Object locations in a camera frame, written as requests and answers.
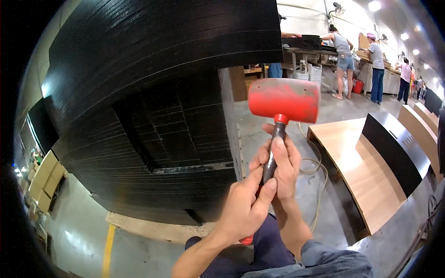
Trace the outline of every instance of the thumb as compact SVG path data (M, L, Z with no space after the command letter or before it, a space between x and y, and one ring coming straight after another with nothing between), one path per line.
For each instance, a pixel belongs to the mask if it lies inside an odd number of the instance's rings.
M258 198L252 205L251 212L253 215L259 217L266 217L269 211L269 205L277 192L277 180L275 178L269 179L259 191Z
M278 167L287 167L290 165L287 149L281 137L275 137L272 142L272 154Z

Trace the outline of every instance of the knee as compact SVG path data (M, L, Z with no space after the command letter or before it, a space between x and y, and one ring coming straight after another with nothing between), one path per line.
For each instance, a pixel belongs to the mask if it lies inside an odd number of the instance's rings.
M196 243L200 242L202 238L194 236L191 237L187 240L186 245L185 245L185 249L189 249L190 247L192 247L193 245L195 245Z

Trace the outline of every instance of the fingernail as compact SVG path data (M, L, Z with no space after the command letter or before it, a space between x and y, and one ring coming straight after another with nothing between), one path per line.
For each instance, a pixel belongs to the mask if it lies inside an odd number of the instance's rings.
M277 189L277 180L275 178L272 177L270 183L273 190Z
M265 154L262 154L259 156L259 160L261 163L263 163L264 161L267 161L267 156Z
M281 139L281 137L275 138L275 147L277 147L278 149L281 149L282 147L284 147L284 142Z

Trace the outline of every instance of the mallet handle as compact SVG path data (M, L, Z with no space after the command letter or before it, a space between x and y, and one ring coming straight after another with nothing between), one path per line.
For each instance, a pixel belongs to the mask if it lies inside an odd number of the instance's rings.
M280 121L275 122L275 128L272 132L272 141L275 137L279 136L283 139L286 136L286 124ZM263 182L265 184L271 177L274 176L275 169L277 168L277 164L275 163L274 155L272 154L272 144L269 147L269 161L267 161L266 165L263 168Z

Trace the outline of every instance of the red bucket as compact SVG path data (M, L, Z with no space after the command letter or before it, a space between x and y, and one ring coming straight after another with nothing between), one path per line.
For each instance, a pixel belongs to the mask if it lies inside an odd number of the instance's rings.
M363 88L364 83L360 80L354 80L354 86L352 87L352 91L354 93L360 94Z

